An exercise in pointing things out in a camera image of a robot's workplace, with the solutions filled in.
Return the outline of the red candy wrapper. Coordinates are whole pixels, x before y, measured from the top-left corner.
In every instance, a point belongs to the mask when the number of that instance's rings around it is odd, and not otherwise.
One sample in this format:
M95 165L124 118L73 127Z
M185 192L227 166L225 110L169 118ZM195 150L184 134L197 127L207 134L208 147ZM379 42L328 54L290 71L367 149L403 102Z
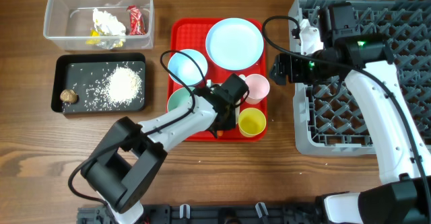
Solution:
M140 10L137 8L136 5L130 5L127 8L127 11L130 15L130 24L131 29L129 34L134 35L145 35L145 24L143 21L143 16Z

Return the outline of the white tissue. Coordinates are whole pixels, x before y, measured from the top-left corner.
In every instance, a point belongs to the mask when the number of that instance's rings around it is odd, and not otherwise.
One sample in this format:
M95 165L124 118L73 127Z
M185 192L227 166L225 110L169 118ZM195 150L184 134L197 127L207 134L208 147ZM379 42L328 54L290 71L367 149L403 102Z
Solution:
M99 34L104 36L124 36L126 27L120 22L116 16L113 16L107 11L99 11L93 9L94 29Z

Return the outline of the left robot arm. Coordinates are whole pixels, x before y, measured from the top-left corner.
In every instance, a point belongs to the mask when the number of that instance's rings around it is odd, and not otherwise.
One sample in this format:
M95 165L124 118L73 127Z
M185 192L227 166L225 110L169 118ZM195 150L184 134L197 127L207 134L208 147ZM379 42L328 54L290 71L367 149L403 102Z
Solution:
M99 222L136 223L143 215L140 199L168 152L196 133L216 136L235 128L235 110L248 85L231 74L220 85L196 87L188 93L187 102L152 120L116 121L79 168L104 205Z

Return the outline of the yellow snack wrapper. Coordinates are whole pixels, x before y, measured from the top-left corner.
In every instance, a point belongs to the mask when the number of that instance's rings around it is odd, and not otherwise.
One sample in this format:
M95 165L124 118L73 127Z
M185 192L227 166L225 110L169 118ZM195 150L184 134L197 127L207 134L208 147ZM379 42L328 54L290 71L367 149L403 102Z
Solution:
M112 39L112 40L96 39L96 37L101 37L101 36L107 36L107 34L101 31L91 30L90 39L86 40L86 44L96 45L106 50L112 50L114 48L123 47L124 43L126 42L125 39Z

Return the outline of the pile of white rice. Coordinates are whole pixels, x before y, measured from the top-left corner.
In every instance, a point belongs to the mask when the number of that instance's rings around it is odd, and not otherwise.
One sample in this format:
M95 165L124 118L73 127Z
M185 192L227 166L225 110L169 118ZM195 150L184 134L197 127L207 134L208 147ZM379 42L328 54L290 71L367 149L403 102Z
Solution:
M64 114L139 111L145 104L145 63L71 63L66 67L64 89L78 95L74 104L61 102Z

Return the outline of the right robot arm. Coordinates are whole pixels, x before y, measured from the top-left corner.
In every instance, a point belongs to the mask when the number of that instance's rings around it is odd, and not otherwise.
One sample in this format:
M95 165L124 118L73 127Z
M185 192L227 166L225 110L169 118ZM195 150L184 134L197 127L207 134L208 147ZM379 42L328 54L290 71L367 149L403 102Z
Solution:
M317 198L320 223L429 223L430 152L403 97L395 59L381 34L362 34L351 3L319 10L319 23L296 22L300 51L279 50L278 85L338 77L356 100L372 139L380 186Z

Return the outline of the brown walnut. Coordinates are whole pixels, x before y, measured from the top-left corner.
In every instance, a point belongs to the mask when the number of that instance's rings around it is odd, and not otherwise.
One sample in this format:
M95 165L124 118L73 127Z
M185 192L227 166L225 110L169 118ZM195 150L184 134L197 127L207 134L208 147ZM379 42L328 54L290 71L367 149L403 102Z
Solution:
M64 89L60 94L60 99L63 102L74 104L78 101L78 95L72 89Z

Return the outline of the light blue bowl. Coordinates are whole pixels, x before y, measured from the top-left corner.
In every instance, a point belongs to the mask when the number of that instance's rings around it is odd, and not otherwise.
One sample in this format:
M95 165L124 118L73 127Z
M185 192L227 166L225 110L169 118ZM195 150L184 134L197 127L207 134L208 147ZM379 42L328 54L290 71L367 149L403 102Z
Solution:
M193 49L183 49L181 52L189 55L198 64L203 75L206 76L208 63L203 54ZM192 60L180 53L173 54L168 62L168 69L187 86L195 86L203 80L198 68Z

